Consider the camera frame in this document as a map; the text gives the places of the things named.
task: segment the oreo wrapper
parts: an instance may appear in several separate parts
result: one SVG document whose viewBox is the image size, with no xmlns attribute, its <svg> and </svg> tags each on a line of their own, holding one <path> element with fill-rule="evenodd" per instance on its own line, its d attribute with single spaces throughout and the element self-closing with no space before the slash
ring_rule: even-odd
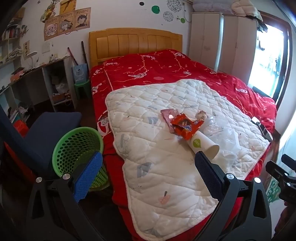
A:
<svg viewBox="0 0 296 241">
<path fill-rule="evenodd" d="M 186 141 L 193 137 L 203 123 L 204 122 L 200 120 L 193 122 L 185 114 L 181 114 L 171 121 L 175 132 L 182 136 Z"/>
</svg>

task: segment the blue gripper pad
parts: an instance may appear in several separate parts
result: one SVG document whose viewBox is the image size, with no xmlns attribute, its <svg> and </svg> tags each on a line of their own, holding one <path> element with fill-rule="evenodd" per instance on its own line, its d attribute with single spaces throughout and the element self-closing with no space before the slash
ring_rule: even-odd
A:
<svg viewBox="0 0 296 241">
<path fill-rule="evenodd" d="M 198 152 L 194 163 L 212 198 L 220 202 L 223 199 L 222 182 L 212 168 L 211 162 L 202 152 Z"/>
<path fill-rule="evenodd" d="M 103 164 L 103 156 L 100 152 L 94 153 L 92 159 L 85 167 L 74 185 L 74 199 L 78 203 L 81 199 L 84 199 L 94 182 L 98 172 Z"/>
</svg>

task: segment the green plastic basket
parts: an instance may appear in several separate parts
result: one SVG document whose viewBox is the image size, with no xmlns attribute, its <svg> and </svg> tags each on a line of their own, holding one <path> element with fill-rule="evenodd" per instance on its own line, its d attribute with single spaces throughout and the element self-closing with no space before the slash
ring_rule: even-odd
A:
<svg viewBox="0 0 296 241">
<path fill-rule="evenodd" d="M 103 139 L 97 130 L 90 127 L 76 128 L 57 143 L 52 155 L 53 169 L 59 177 L 71 174 L 79 164 L 88 161 L 95 150 L 103 153 L 103 149 Z M 102 190 L 107 186 L 109 179 L 103 164 L 90 190 Z"/>
</svg>

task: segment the paper cup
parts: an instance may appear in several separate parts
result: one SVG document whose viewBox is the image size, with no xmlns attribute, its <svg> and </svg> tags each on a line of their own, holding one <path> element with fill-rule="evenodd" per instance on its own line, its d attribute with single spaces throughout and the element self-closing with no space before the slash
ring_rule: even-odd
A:
<svg viewBox="0 0 296 241">
<path fill-rule="evenodd" d="M 194 153 L 202 151 L 210 161 L 214 159 L 220 149 L 219 145 L 207 138 L 200 131 L 197 131 L 187 143 Z"/>
</svg>

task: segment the metal bolt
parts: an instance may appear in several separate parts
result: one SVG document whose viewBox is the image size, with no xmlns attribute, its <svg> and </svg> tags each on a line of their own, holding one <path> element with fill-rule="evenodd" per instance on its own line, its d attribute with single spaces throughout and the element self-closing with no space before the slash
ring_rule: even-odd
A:
<svg viewBox="0 0 296 241">
<path fill-rule="evenodd" d="M 234 179 L 234 175 L 231 174 L 231 173 L 227 173 L 227 174 L 226 174 L 226 177 L 227 177 L 228 179 L 230 179 L 230 180 Z"/>
<path fill-rule="evenodd" d="M 258 177 L 254 178 L 254 181 L 257 182 L 257 183 L 261 183 L 261 180 Z"/>
<path fill-rule="evenodd" d="M 42 181 L 42 177 L 38 177 L 38 178 L 36 178 L 36 182 L 37 183 L 40 183 Z"/>
<path fill-rule="evenodd" d="M 63 179 L 64 180 L 68 180 L 69 178 L 70 178 L 70 174 L 67 173 L 67 174 L 64 174 L 63 175 Z"/>
</svg>

